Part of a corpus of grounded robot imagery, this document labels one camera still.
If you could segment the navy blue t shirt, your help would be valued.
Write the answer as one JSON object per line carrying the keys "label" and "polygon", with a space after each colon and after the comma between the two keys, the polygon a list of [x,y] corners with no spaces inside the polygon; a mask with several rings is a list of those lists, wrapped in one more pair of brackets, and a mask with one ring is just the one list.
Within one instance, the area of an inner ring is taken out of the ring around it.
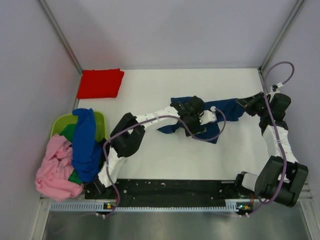
{"label": "navy blue t shirt", "polygon": [[[172,97],[171,103],[186,103],[189,102],[193,97],[185,96],[185,97]],[[197,134],[195,137],[197,139],[207,140],[213,137],[208,141],[211,144],[216,144],[223,131],[224,122],[237,122],[239,118],[244,114],[245,110],[241,107],[237,102],[236,98],[224,99],[224,100],[214,100],[214,101],[206,101],[204,102],[204,110],[211,111],[213,108],[218,108],[225,116],[225,119],[220,111],[215,110],[216,121],[209,122],[204,124],[202,129],[197,129]],[[173,118],[164,118],[165,120],[173,120],[174,124],[164,125],[157,130],[163,134],[173,134],[180,128],[185,128],[184,125],[178,120],[174,120]]]}

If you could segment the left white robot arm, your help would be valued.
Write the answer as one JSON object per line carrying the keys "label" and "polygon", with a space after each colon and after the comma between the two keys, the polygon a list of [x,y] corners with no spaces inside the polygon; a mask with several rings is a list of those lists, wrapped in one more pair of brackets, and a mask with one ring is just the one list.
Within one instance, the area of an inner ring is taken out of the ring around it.
{"label": "left white robot arm", "polygon": [[148,114],[134,116],[130,112],[126,113],[103,147],[105,162],[93,181],[97,194],[105,199],[113,194],[112,184],[116,182],[122,165],[138,151],[147,132],[180,122],[184,126],[186,136],[196,135],[204,130],[204,115],[205,102],[197,96],[183,103],[171,103]]}

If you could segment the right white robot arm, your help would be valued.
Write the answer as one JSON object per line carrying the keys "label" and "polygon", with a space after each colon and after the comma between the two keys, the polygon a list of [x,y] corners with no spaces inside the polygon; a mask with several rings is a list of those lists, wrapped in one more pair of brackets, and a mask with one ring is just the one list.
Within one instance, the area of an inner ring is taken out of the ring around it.
{"label": "right white robot arm", "polygon": [[254,193],[257,197],[293,207],[309,174],[308,167],[294,156],[284,120],[291,98],[283,93],[262,92],[238,98],[236,102],[250,116],[259,116],[261,135],[267,145],[269,159],[260,174],[243,171],[236,176],[233,192],[239,198]]}

